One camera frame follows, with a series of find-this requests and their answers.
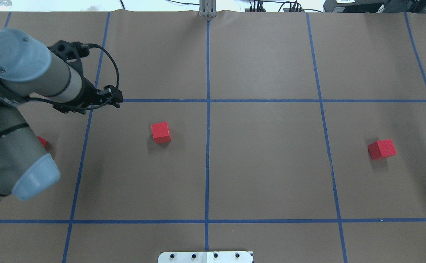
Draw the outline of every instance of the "grid line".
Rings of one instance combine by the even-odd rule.
[[[425,72],[423,71],[422,63],[420,62],[420,58],[419,58],[419,54],[417,52],[416,44],[414,43],[414,38],[412,36],[411,26],[409,24],[407,12],[404,12],[404,20],[406,21],[406,27],[408,28],[408,33],[409,33],[409,38],[411,40],[412,49],[414,51],[414,55],[416,55],[416,60],[418,62],[420,73],[421,73],[422,79],[423,79],[423,83],[425,84],[425,88],[426,88],[426,76],[425,76]]]
[[[206,22],[206,170],[205,170],[205,251],[210,250],[210,20]]]
[[[426,103],[426,100],[322,99],[324,103]],[[319,103],[319,99],[124,99],[125,103]]]
[[[103,43],[101,45],[102,47],[104,47],[106,45],[107,30],[109,28],[109,20],[110,19],[111,19],[111,12],[107,12],[106,27],[104,29]],[[97,67],[97,72],[96,72],[96,80],[95,80],[95,87],[96,88],[97,88],[97,85],[98,85],[98,82],[99,82],[99,73],[101,72],[101,65],[103,63],[103,54],[104,53],[101,50],[100,55],[99,55],[99,63],[98,63],[98,67]],[[69,220],[69,223],[68,223],[67,236],[66,236],[66,239],[65,239],[65,247],[64,247],[64,252],[63,252],[63,256],[62,256],[62,263],[66,262],[68,247],[70,245],[70,237],[72,235],[72,227],[73,227],[73,221],[74,221],[74,216],[75,216],[76,201],[77,201],[77,198],[78,198],[78,190],[80,188],[81,173],[83,172],[83,163],[84,163],[85,155],[86,155],[86,146],[88,144],[89,129],[91,127],[91,118],[92,117],[93,117],[93,110],[90,110],[89,116],[88,116],[88,123],[86,125],[85,138],[84,138],[84,141],[83,141],[83,149],[81,150],[80,167],[78,169],[78,176],[76,178],[75,192],[74,192],[74,196],[73,196],[72,210],[71,210],[71,213],[70,213],[70,220]]]
[[[426,218],[321,218],[321,219],[179,219],[179,220],[73,220],[72,224],[314,224],[426,222]],[[0,219],[0,224],[68,224],[70,220]]]
[[[11,19],[12,12],[9,12],[4,27],[6,28]],[[111,12],[108,12],[106,20],[106,28],[103,37],[103,47],[105,45],[107,31],[109,27]],[[66,237],[66,244],[64,249],[64,255],[62,262],[66,262],[66,255],[68,252],[68,246],[72,231],[73,224],[204,224],[205,225],[205,248],[208,247],[208,225],[209,224],[299,224],[299,223],[338,223],[341,247],[343,250],[343,259],[347,263],[346,246],[344,241],[344,233],[342,224],[343,223],[385,223],[385,222],[426,222],[426,218],[341,218],[338,193],[336,188],[336,180],[334,176],[333,161],[331,158],[331,148],[328,138],[328,132],[326,127],[325,113],[323,110],[323,103],[426,103],[426,100],[353,100],[353,99],[323,99],[321,94],[321,88],[318,78],[318,68],[316,65],[315,50],[313,47],[313,39],[311,34],[311,22],[309,15],[307,16],[308,34],[311,44],[311,52],[313,58],[313,66],[315,71],[316,86],[318,89],[318,99],[211,99],[210,97],[210,21],[207,21],[207,32],[206,32],[206,86],[207,86],[207,98],[206,99],[126,99],[124,102],[154,102],[154,103],[206,103],[207,104],[207,129],[206,129],[206,194],[205,194],[205,219],[204,220],[74,220],[74,213],[76,209],[76,200],[78,197],[78,190],[80,185],[81,173],[83,169],[83,161],[86,153],[86,146],[88,142],[89,129],[91,126],[92,110],[89,112],[88,123],[86,127],[85,139],[83,143],[83,149],[81,154],[80,167],[78,171],[78,177],[76,181],[76,189],[74,193],[74,199],[72,203],[72,210],[69,220],[0,220],[0,224],[68,224],[68,234]],[[413,47],[414,54],[416,56],[419,69],[421,71],[425,87],[426,87],[426,76],[423,71],[422,63],[420,61],[413,35],[410,29],[407,13],[404,13],[408,33],[410,36],[411,44]],[[97,87],[99,74],[101,70],[101,63],[103,59],[103,52],[101,51],[98,70],[96,74],[95,86]],[[333,179],[333,193],[335,198],[335,205],[337,211],[337,218],[322,218],[322,219],[268,219],[268,220],[210,220],[209,219],[209,151],[210,151],[210,118],[211,118],[211,103],[319,103],[323,122],[323,131],[325,133],[325,141],[327,146],[327,153],[331,166],[331,176]]]
[[[328,159],[330,161],[330,168],[331,168],[331,178],[333,180],[333,195],[334,195],[334,203],[336,206],[336,215],[338,217],[338,228],[339,228],[339,238],[341,240],[341,250],[343,253],[344,263],[348,263],[348,256],[346,254],[346,243],[344,241],[343,223],[341,222],[341,211],[339,209],[338,189],[336,187],[336,179],[334,177],[333,159],[331,158],[330,140],[328,138],[328,129],[326,128],[325,109],[323,108],[323,98],[322,98],[322,92],[320,88],[320,80],[318,78],[318,68],[316,66],[315,49],[313,47],[312,28],[311,28],[310,17],[308,16],[308,13],[306,13],[306,17],[307,17],[307,27],[308,27],[308,38],[310,40],[310,48],[312,51],[313,69],[315,72],[316,89],[318,91],[318,99],[320,102],[320,112],[322,115],[323,133],[325,134],[326,152],[328,153]]]
[[[7,16],[7,20],[5,21],[4,28],[8,27],[8,23],[10,22],[10,18],[11,18],[11,12],[9,12],[9,14]]]

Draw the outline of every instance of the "metal post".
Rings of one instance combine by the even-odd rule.
[[[200,0],[199,15],[202,17],[215,17],[216,0]]]

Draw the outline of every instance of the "red cube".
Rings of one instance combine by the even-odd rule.
[[[368,146],[372,160],[386,159],[396,155],[395,145],[391,139],[376,141]]]
[[[46,141],[45,139],[43,139],[43,138],[39,137],[39,136],[38,136],[38,140],[41,142],[42,146],[43,146],[44,148],[46,148],[46,146],[47,146],[47,141]]]
[[[155,123],[151,125],[153,139],[156,143],[164,143],[171,141],[171,132],[169,131],[168,122]]]

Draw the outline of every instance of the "metal plate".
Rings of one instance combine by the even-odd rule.
[[[198,263],[253,263],[253,252],[163,252],[158,263],[198,262]]]

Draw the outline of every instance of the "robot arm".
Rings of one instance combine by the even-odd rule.
[[[49,153],[16,106],[31,100],[51,103],[63,113],[79,112],[123,102],[116,86],[96,89],[83,76],[80,58],[94,44],[59,41],[47,48],[26,33],[0,30],[0,200],[13,194],[27,200],[59,180],[60,172]],[[30,97],[37,93],[48,99]]]

